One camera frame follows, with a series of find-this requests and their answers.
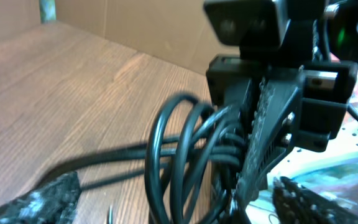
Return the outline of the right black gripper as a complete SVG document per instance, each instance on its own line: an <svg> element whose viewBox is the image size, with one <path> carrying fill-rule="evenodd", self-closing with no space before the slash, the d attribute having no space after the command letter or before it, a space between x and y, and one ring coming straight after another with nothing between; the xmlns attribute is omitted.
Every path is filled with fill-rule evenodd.
<svg viewBox="0 0 358 224"><path fill-rule="evenodd" d="M323 152L337 137L357 80L354 62L263 63L218 55L206 78L212 102L249 138L236 185L239 205L257 198L294 147Z"/></svg>

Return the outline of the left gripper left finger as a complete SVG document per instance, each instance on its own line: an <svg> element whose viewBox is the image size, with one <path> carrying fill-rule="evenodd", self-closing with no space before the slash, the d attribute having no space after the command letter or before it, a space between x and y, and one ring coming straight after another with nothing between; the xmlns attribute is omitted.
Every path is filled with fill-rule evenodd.
<svg viewBox="0 0 358 224"><path fill-rule="evenodd" d="M73 223L81 194L76 172L69 172L0 206L0 224Z"/></svg>

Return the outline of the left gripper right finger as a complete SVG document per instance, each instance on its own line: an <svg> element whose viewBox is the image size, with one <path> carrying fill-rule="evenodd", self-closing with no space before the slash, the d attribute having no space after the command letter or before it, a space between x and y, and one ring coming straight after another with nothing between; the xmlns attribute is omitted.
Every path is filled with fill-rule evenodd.
<svg viewBox="0 0 358 224"><path fill-rule="evenodd" d="M358 215L288 177L273 179L272 202L280 223L358 224Z"/></svg>

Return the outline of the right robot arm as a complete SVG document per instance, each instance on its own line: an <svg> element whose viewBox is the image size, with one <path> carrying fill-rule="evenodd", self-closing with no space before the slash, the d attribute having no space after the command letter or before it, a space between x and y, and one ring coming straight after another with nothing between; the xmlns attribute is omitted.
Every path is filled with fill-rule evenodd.
<svg viewBox="0 0 358 224"><path fill-rule="evenodd" d="M243 145L235 196L267 188L293 148L323 152L337 137L356 85L358 1L206 1L220 43L206 77L212 102L229 107L227 135Z"/></svg>

